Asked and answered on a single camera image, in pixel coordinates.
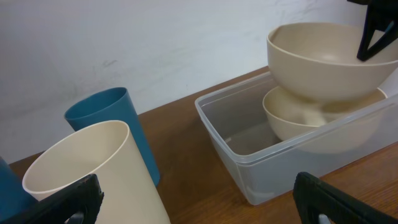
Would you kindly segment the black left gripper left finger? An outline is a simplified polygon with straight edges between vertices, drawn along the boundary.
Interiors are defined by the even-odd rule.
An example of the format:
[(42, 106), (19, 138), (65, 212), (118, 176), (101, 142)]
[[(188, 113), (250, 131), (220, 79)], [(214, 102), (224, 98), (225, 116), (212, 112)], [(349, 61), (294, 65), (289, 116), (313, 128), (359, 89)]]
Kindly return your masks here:
[(103, 199), (97, 175), (89, 174), (2, 223), (91, 224), (97, 221)]

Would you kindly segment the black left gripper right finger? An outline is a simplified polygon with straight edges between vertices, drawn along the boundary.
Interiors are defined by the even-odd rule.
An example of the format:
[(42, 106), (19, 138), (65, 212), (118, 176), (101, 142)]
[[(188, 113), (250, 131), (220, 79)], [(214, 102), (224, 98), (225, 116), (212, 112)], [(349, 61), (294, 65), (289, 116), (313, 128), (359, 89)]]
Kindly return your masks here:
[(304, 224), (320, 223), (320, 215), (334, 223), (397, 224), (397, 219), (355, 199), (308, 172), (294, 183), (295, 205)]

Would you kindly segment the cream bowl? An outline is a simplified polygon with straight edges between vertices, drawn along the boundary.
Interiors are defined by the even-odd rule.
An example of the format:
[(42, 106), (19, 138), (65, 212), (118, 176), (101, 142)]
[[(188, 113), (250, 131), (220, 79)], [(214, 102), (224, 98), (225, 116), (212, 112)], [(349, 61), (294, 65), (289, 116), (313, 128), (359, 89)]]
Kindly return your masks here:
[(370, 94), (397, 68), (397, 42), (369, 60), (357, 58), (359, 27), (327, 22), (285, 24), (267, 36), (271, 74), (285, 89), (319, 101)]
[(385, 99), (387, 95), (378, 88), (356, 100), (325, 103), (277, 86), (266, 93), (262, 105), (271, 129), (285, 141)]

